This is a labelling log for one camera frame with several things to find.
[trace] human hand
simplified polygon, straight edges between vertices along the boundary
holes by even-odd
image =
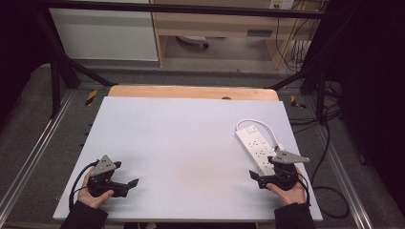
[[[95,169],[95,167],[92,167],[92,169],[90,170],[90,172],[86,175],[86,177],[83,180],[83,185],[81,187],[82,188],[79,192],[78,192],[78,198],[77,200],[79,200],[80,202],[92,207],[92,208],[98,208],[102,203],[104,203],[108,198],[110,198],[114,191],[113,190],[109,190],[105,193],[103,193],[101,196],[99,196],[98,198],[93,197],[90,193],[89,190],[87,189],[87,182],[90,178],[90,174],[93,172],[93,170]]]
[[[297,169],[297,173],[298,173],[298,178],[302,181],[303,177],[301,175],[300,170],[295,167]],[[279,188],[277,185],[273,184],[273,183],[268,183],[266,185],[267,189],[270,190],[271,192],[273,192],[274,194],[276,194],[277,196],[279,196],[279,198],[283,201],[283,203],[285,205],[289,205],[291,203],[305,203],[306,199],[305,199],[305,189],[304,187],[297,182],[294,187],[292,187],[290,190],[288,191],[284,191],[283,189]]]

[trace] white board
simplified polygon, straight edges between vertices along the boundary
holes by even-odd
[[[105,97],[53,217],[67,217],[68,196],[77,175],[107,155],[122,162],[113,181],[139,178],[127,198],[110,198],[102,205],[110,220],[274,219],[274,209],[282,202],[250,178],[248,171],[255,171],[255,166],[235,137],[236,123],[246,118],[265,122],[288,151],[299,154],[282,102]],[[250,124],[242,123],[240,128]],[[266,128],[256,126],[274,143]],[[303,164],[297,166],[308,179]],[[322,220],[309,189],[312,217]]]

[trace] black pole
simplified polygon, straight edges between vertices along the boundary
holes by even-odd
[[[274,91],[277,91],[279,89],[284,88],[286,85],[294,82],[297,79],[306,78],[314,70],[315,70],[315,68],[313,67],[313,65],[309,65],[306,68],[304,68],[303,70],[301,70],[299,73],[295,73],[294,75],[274,84],[273,86],[266,87],[265,89],[272,89]]]
[[[79,63],[75,62],[71,57],[69,57],[67,54],[63,55],[65,57],[65,60],[71,64],[73,68],[76,70],[81,71],[82,73],[86,74],[93,80],[97,81],[98,83],[104,85],[104,86],[114,86],[117,85],[117,83],[113,83],[108,81],[107,79],[104,79],[103,77],[99,76],[96,73],[93,73],[92,71],[88,70],[86,67],[80,65]]]
[[[166,4],[89,2],[66,0],[38,0],[36,4],[43,7],[71,10],[112,10],[112,11],[146,11],[146,12],[174,12],[196,14],[219,14],[280,18],[327,19],[340,17],[339,13],[303,10],[273,10],[254,8],[208,7]]]
[[[61,44],[59,44],[58,40],[55,38],[52,29],[45,19],[42,8],[30,5],[28,6],[28,13],[32,15],[32,18],[33,20],[35,20],[36,25],[38,25],[40,31],[43,32],[43,34],[47,38],[51,50],[50,54],[52,55],[53,60],[57,61],[58,63],[58,72],[63,77],[66,86],[68,88],[77,88],[80,85],[80,82],[73,69],[64,61],[62,53],[65,53],[65,51],[61,47]]]

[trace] outlet socket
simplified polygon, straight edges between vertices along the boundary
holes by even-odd
[[[292,4],[294,4],[294,0],[283,0],[280,9],[282,10],[291,10]]]
[[[283,5],[283,0],[271,0],[268,8],[269,9],[280,9],[282,5]]]
[[[273,165],[268,162],[269,156],[277,156],[263,135],[254,126],[250,125],[236,132],[241,145],[250,157],[261,176],[274,175]]]

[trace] sleeve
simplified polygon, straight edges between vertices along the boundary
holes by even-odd
[[[103,227],[107,216],[108,214],[106,212],[89,207],[86,204],[77,201],[60,228],[100,229]]]
[[[292,203],[274,211],[276,228],[311,229],[315,224],[310,215],[309,206],[306,203]]]

